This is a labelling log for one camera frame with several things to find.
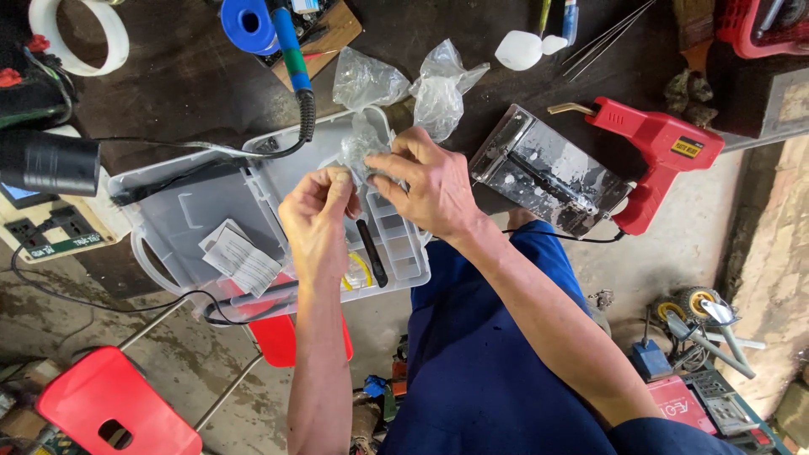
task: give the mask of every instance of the workbench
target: workbench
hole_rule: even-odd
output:
[[[562,3],[554,2],[546,33],[561,35]],[[582,2],[574,49],[640,3]],[[457,131],[443,144],[469,157],[516,103],[620,177],[637,178],[646,165],[623,138],[589,125],[579,113],[551,117],[545,108],[568,101],[589,104],[596,96],[607,96],[641,110],[664,110],[663,88],[685,66],[678,54],[671,5],[664,0],[655,3],[572,83],[561,77],[560,67],[573,52],[570,49],[543,57],[530,70],[520,72],[503,68],[494,58],[495,49],[510,30],[537,29],[539,0],[353,0],[349,4],[364,29],[351,46],[396,66],[411,81],[418,76],[425,55],[447,38],[459,50],[466,68],[491,63],[492,69],[464,96],[465,114]],[[103,61],[106,46],[93,16],[77,2],[64,2],[62,8],[63,19],[82,24],[74,27],[74,36],[66,36],[68,45],[85,61]],[[129,32],[129,60],[107,76],[75,78],[81,93],[75,120],[86,136],[199,139],[240,147],[249,138],[298,121],[293,94],[252,55],[231,44],[222,31],[216,6],[206,0],[130,0],[116,10]],[[732,53],[723,43],[715,43],[714,51]],[[313,80],[318,117],[343,110],[332,102],[335,68],[336,60]],[[413,103],[410,98],[385,109],[397,132],[413,124]],[[727,150],[754,143],[739,137],[727,141]],[[114,176],[191,152],[104,144],[102,161]],[[512,207],[483,185],[476,185],[475,195],[490,214]],[[116,298],[159,290],[133,259],[128,239],[76,258]]]

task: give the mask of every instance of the forearm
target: forearm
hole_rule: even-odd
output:
[[[486,278],[543,363],[611,425],[655,416],[646,386],[612,340],[488,218],[450,239]]]
[[[290,454],[347,453],[351,375],[345,358],[340,285],[302,286],[298,302],[287,450]]]

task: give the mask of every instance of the right hand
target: right hand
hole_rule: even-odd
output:
[[[386,176],[371,177],[400,215],[446,241],[475,232],[488,219],[472,197],[466,157],[435,145],[419,126],[396,136],[391,153],[369,155],[365,164],[406,181],[407,192]]]

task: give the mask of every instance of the paper sheet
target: paper sheet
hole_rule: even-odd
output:
[[[200,247],[205,250],[203,261],[255,297],[264,294],[281,272],[281,264],[256,248],[232,219],[222,223]]]

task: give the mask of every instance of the white plastic ring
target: white plastic ring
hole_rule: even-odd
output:
[[[82,62],[67,48],[59,34],[56,23],[56,11],[61,0],[32,0],[28,8],[28,22],[31,31],[42,35],[50,41],[50,48],[45,52],[61,59],[61,65],[70,73],[79,76],[103,76],[121,68],[129,56],[129,35],[126,33],[121,17],[107,3],[98,0],[80,0],[101,22],[107,36],[107,61],[101,68],[95,68]]]

